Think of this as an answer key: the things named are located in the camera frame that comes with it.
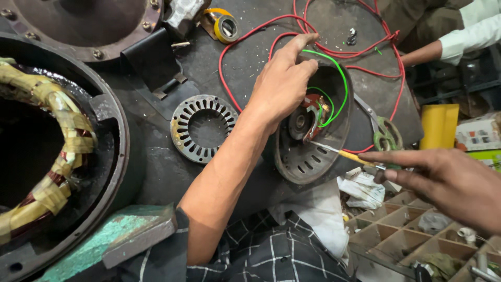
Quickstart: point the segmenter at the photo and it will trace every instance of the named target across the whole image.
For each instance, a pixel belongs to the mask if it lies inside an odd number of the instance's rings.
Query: plastic bag
[[[451,223],[452,219],[446,217],[445,215],[441,213],[429,212],[421,216],[418,227],[426,234],[436,235]]]

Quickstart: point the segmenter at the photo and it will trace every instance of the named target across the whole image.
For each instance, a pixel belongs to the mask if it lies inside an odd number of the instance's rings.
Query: green paint
[[[118,211],[78,248],[51,266],[38,282],[63,282],[101,261],[106,249],[115,240],[126,238],[137,228],[145,228],[157,219],[162,206],[129,206]]]

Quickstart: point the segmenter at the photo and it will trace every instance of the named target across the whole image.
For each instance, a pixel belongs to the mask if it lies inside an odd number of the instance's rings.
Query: screw
[[[143,29],[149,32],[151,30],[150,22],[143,22]]]
[[[98,49],[92,51],[92,55],[94,56],[94,58],[96,58],[98,60],[101,60],[104,57],[103,52],[101,52],[101,50],[98,50]]]
[[[8,20],[11,20],[11,21],[13,21],[17,18],[16,14],[9,9],[0,10],[0,16],[6,18]]]
[[[26,38],[40,41],[40,37],[38,35],[34,34],[33,32],[26,32],[25,36],[26,36]]]
[[[150,5],[153,9],[158,9],[158,0],[150,0]]]

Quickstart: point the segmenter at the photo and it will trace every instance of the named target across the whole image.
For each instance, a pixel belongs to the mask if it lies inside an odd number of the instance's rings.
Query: white shirt sleeve
[[[483,49],[501,40],[501,14],[485,19],[463,30],[442,36],[442,61],[457,66],[463,53]]]

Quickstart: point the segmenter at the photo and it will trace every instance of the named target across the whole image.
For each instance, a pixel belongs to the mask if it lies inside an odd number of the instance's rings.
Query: cardboard box
[[[465,151],[501,149],[501,112],[487,113],[459,123],[456,147]]]
[[[501,150],[476,151],[470,152],[468,155],[483,162],[493,170],[501,172]]]

